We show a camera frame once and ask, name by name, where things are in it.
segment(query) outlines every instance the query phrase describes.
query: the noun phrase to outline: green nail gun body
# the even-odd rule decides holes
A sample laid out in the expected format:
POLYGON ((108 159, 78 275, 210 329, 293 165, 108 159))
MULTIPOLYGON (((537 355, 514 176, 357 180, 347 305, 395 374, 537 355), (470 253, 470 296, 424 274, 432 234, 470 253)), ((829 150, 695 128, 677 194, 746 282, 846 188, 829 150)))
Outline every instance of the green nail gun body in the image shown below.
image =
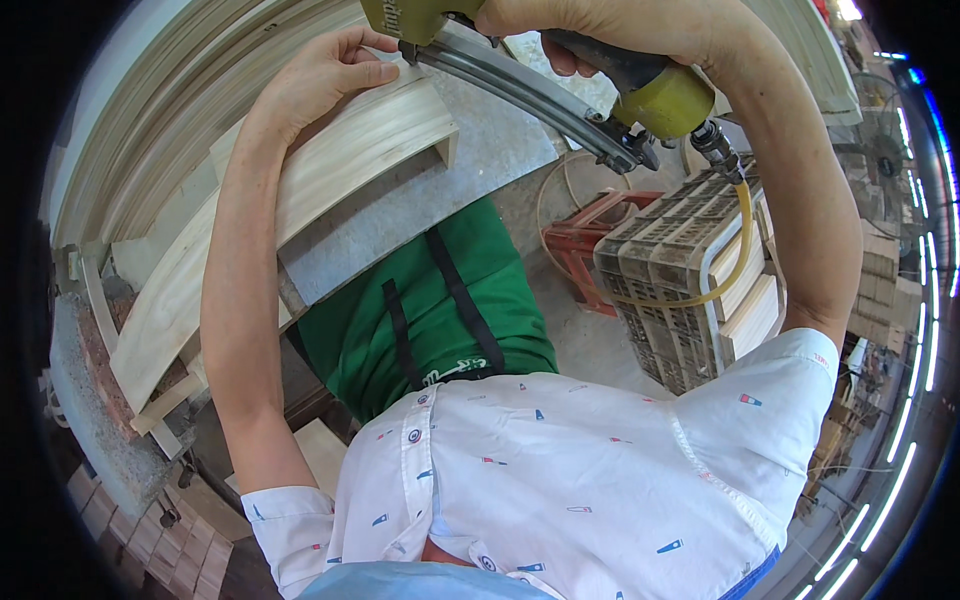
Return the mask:
MULTIPOLYGON (((694 147, 714 169, 731 166, 729 142, 707 120, 713 88, 696 71, 668 57, 624 50, 570 31, 543 36, 606 74, 620 96, 609 117, 540 74, 444 29, 449 20, 470 28, 484 0, 361 0, 371 27, 397 37, 408 61, 434 66, 476 84, 537 116, 623 174, 638 165, 657 170, 652 140, 693 133, 694 147), (632 134, 635 123, 644 129, 632 134)), ((495 47, 498 39, 491 38, 495 47)))

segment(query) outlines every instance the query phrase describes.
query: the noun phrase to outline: green pants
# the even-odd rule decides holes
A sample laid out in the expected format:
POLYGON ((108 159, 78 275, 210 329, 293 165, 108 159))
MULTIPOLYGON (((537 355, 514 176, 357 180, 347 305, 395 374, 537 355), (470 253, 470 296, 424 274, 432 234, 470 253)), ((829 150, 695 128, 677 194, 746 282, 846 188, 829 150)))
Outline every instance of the green pants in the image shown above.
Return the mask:
MULTIPOLYGON (((439 230, 503 349, 506 373, 557 372, 556 354, 520 256, 491 200, 467 206, 440 223, 439 230)), ((396 360, 381 289, 388 279, 396 282, 425 383, 487 364, 420 235, 314 305, 297 323, 314 372, 362 423, 411 391, 396 360)))

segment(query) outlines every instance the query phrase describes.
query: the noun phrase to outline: hand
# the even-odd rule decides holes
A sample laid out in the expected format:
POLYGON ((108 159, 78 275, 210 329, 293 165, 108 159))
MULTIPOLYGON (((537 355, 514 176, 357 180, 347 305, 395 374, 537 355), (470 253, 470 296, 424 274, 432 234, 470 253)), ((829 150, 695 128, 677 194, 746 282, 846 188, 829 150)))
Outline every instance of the hand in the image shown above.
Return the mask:
POLYGON ((399 67, 364 46, 396 52, 396 40, 368 27, 351 27, 311 39, 280 69, 251 109, 277 127, 287 145, 356 89, 388 84, 399 67))
MULTIPOLYGON (((756 21, 739 0, 487 0, 475 23, 486 36, 566 29, 710 70, 756 21)), ((562 46, 541 42, 558 75, 596 72, 562 46)))

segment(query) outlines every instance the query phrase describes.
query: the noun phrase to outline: nail gun handle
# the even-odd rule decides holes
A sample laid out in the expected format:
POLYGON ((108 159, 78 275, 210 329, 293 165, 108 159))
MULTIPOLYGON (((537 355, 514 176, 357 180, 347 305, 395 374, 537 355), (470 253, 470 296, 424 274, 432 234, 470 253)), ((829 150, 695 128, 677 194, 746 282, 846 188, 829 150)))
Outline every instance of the nail gun handle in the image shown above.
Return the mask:
POLYGON ((652 82, 674 63, 669 57, 625 50, 577 32, 546 29, 540 34, 603 71, 624 95, 652 82))

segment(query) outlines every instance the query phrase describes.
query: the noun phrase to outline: yellow air hose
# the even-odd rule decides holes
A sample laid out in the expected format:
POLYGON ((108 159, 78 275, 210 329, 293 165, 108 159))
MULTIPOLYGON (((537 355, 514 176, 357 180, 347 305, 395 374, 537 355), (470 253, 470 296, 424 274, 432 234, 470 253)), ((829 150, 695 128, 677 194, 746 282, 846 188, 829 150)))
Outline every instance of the yellow air hose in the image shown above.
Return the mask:
MULTIPOLYGON (((573 281, 581 288, 587 289, 591 293, 607 300, 615 300, 636 306, 647 306, 652 308, 688 308, 690 306, 700 306, 720 298, 727 293, 727 290, 733 287, 736 281, 740 278, 740 275, 743 273, 744 268, 747 266, 747 258, 750 256, 751 231, 754 229, 754 207, 750 199, 750 187, 747 185, 746 181, 742 181, 739 185, 735 186, 736 196, 740 201, 740 255, 736 258, 736 264, 733 266, 733 271, 730 273, 730 276, 724 279, 724 282, 718 285, 713 291, 707 292, 706 294, 696 298, 691 298, 690 300, 639 300, 636 298, 612 294, 607 290, 601 290, 600 288, 587 285, 584 282, 575 279, 573 275, 567 272, 563 265, 560 264, 560 262, 546 247, 546 240, 543 238, 543 226, 540 224, 540 204, 543 200, 543 190, 546 187, 547 182, 553 177, 553 174, 556 173, 561 167, 564 168, 565 173, 566 164, 574 158, 581 157, 586 158, 592 156, 572 155, 566 157, 546 176, 546 179, 543 180, 543 184, 540 186, 540 192, 537 194, 537 229, 540 231, 540 245, 543 246, 543 251, 546 252, 546 255, 550 258, 550 261, 553 262, 554 266, 557 267, 557 269, 559 269, 567 279, 573 281)), ((567 188, 569 189, 569 180, 567 180, 567 188)), ((629 181, 627 181, 627 188, 630 188, 629 181)), ((570 196, 573 197, 573 190, 570 189, 569 191, 570 196)), ((573 202, 578 206, 580 205, 577 203, 576 198, 574 198, 573 202)))

